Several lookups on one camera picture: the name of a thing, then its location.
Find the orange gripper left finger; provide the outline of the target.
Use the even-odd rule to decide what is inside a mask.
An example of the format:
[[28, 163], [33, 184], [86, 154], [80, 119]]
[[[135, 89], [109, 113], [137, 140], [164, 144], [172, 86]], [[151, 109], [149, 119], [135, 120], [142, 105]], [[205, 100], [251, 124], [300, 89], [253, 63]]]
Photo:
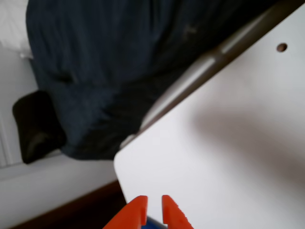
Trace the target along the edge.
[[148, 197], [138, 196], [124, 206], [103, 229], [141, 229], [147, 223]]

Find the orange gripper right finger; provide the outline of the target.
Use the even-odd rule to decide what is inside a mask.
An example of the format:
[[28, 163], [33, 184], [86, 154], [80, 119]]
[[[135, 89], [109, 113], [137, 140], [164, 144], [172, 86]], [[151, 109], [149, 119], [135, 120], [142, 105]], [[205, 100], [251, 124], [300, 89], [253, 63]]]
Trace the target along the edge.
[[162, 196], [163, 224], [168, 229], [193, 229], [184, 213], [169, 195]]

